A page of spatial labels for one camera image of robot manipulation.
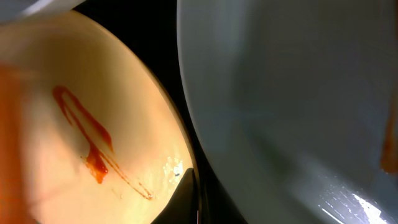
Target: white bowl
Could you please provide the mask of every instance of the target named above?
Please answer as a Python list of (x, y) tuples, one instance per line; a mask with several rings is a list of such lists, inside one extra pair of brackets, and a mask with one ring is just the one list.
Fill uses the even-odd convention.
[[(22, 99), (24, 175), (34, 218), (150, 223), (192, 161), (181, 122), (145, 65), (77, 12), (0, 27), (0, 60), (34, 73)], [(53, 96), (56, 88), (71, 93), (61, 96), (66, 115)], [(73, 96), (107, 130), (113, 153)], [(102, 184), (86, 166), (92, 149), (83, 133), (104, 154)]]
[(194, 127), (249, 223), (394, 223), (393, 1), (184, 0), (177, 20)]

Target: sauce stain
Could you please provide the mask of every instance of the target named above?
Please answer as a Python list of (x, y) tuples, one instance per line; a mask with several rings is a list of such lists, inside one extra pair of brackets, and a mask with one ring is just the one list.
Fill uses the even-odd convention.
[(82, 157), (82, 159), (85, 160), (87, 168), (90, 170), (90, 173), (96, 179), (97, 183), (102, 184), (106, 174), (108, 174), (108, 169), (106, 168), (106, 165), (103, 161), (103, 159), (104, 159), (106, 161), (106, 163), (108, 163), (108, 165), (118, 174), (118, 176), (120, 176), (120, 178), (122, 178), (122, 180), (125, 181), (125, 183), (127, 183), (132, 189), (134, 189), (137, 193), (139, 193), (145, 199), (152, 200), (153, 194), (150, 190), (148, 190), (146, 187), (144, 187), (141, 183), (138, 183), (138, 185), (143, 190), (139, 190), (137, 187), (133, 186), (131, 181), (128, 179), (127, 175), (122, 172), (122, 170), (120, 169), (120, 167), (116, 163), (116, 161), (114, 161), (114, 159), (112, 159), (109, 155), (101, 152), (97, 148), (97, 146), (94, 144), (94, 142), (87, 135), (87, 132), (83, 128), (83, 125), (81, 125), (80, 121), (78, 120), (78, 118), (76, 117), (74, 112), (70, 109), (70, 107), (66, 104), (66, 102), (62, 98), (62, 96), (67, 95), (72, 100), (72, 102), (75, 105), (75, 107), (77, 108), (77, 110), (80, 111), (83, 114), (83, 116), (89, 121), (89, 123), (94, 127), (96, 132), (101, 136), (102, 140), (109, 147), (109, 150), (114, 154), (111, 135), (83, 107), (83, 105), (80, 103), (78, 98), (64, 86), (56, 86), (53, 89), (52, 94), (53, 94), (55, 101), (58, 103), (63, 115), (69, 122), (69, 124), (73, 125), (67, 112), (70, 114), (70, 116), (72, 117), (72, 120), (74, 120), (75, 124), (77, 125), (78, 129), (81, 131), (81, 133), (83, 134), (85, 139), (88, 141), (88, 144), (90, 145), (90, 151), (88, 153), (88, 156), (86, 158)]
[(396, 93), (394, 92), (391, 103), (390, 112), (386, 125), (386, 135), (384, 137), (382, 154), (380, 160), (380, 168), (388, 174), (398, 173), (398, 157), (397, 157), (397, 139), (396, 139)]

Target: dish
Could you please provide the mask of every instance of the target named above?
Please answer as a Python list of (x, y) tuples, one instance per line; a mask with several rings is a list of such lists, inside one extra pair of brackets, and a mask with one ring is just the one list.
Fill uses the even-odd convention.
[(380, 169), (393, 1), (187, 0), (177, 15), (195, 130), (248, 223), (395, 223)]
[(0, 27), (0, 60), (24, 85), (27, 198), (41, 223), (150, 223), (192, 167), (157, 80), (112, 34), (77, 12)]

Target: black table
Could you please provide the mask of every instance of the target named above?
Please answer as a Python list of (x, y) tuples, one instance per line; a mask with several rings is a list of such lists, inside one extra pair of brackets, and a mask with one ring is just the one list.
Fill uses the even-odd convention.
[(112, 32), (148, 67), (169, 94), (190, 138), (187, 171), (154, 223), (245, 223), (202, 151), (185, 101), (177, 53), (177, 0), (87, 0), (75, 8)]

